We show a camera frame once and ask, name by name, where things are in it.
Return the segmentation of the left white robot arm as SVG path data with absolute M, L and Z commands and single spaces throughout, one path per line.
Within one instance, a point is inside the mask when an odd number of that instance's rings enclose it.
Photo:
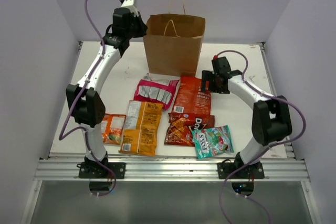
M 130 40 L 143 37 L 146 30 L 136 7 L 116 8 L 93 63 L 77 84 L 66 87 L 67 118 L 74 118 L 77 128 L 83 131 L 87 149 L 85 160 L 93 161 L 90 171 L 97 178 L 104 178 L 109 172 L 109 165 L 104 162 L 107 151 L 100 131 L 106 107 L 100 93 L 110 71 L 128 49 Z

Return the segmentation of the red Doritos bag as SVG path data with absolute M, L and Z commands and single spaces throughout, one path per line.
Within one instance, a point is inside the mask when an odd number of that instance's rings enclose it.
M 214 125 L 214 115 L 171 112 L 164 144 L 194 147 L 192 132 L 212 128 Z

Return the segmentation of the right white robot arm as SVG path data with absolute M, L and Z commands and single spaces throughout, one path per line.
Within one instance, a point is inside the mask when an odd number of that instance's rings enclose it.
M 288 104 L 278 101 L 286 98 L 264 93 L 257 86 L 247 83 L 241 71 L 231 69 L 226 57 L 214 56 L 212 66 L 212 71 L 202 71 L 201 90 L 219 94 L 233 93 L 253 111 L 253 137 L 238 152 L 234 165 L 236 176 L 246 178 L 253 171 L 252 165 L 260 160 L 258 154 L 292 133 Z

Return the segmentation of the pink snack bag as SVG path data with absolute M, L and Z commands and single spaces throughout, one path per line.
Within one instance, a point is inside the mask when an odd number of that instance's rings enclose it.
M 152 80 L 147 74 L 139 81 L 133 99 L 163 104 L 163 110 L 166 111 L 173 102 L 178 83 L 179 80 Z

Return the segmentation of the red cassava chips bag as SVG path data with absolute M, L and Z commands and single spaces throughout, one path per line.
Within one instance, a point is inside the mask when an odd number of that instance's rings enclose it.
M 201 91 L 202 80 L 196 77 L 181 76 L 172 112 L 210 115 L 212 97 L 206 90 Z

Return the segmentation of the brown paper bag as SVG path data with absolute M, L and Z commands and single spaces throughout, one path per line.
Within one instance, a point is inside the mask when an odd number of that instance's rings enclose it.
M 196 76 L 206 20 L 183 14 L 151 15 L 143 37 L 149 73 Z

